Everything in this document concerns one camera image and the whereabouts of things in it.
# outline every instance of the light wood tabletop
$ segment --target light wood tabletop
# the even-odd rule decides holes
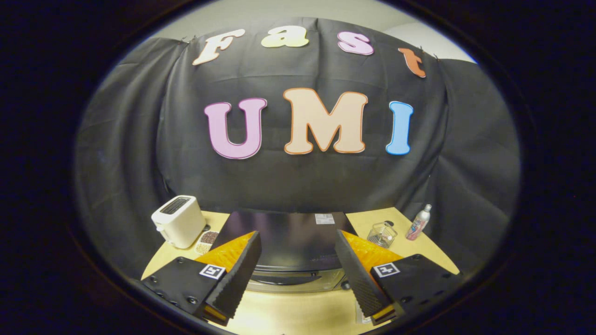
[[[228,219],[227,213],[202,211],[211,231],[219,231]],[[421,233],[415,241],[405,238],[412,224],[394,207],[369,212],[347,213],[356,233],[366,238],[373,224],[392,221],[398,233],[389,250],[402,257],[424,255],[453,274],[459,269],[428,236]],[[141,279],[151,275],[176,257],[195,259],[194,243],[187,249],[177,249],[168,243],[159,248],[147,264]],[[264,293],[245,291],[233,319],[226,327],[213,324],[240,335],[294,334],[361,334],[381,327],[356,321],[356,298],[351,290],[317,293]]]

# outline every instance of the peach letter m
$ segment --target peach letter m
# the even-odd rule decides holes
[[[292,107],[291,140],[285,145],[288,154],[308,154],[313,145],[308,141],[308,129],[321,151],[331,145],[339,131],[339,139],[333,145],[338,153],[360,153],[362,142],[362,112],[368,103],[366,95],[345,92],[337,100],[331,113],[327,111],[319,95],[310,88],[291,88],[284,92],[284,98]]]

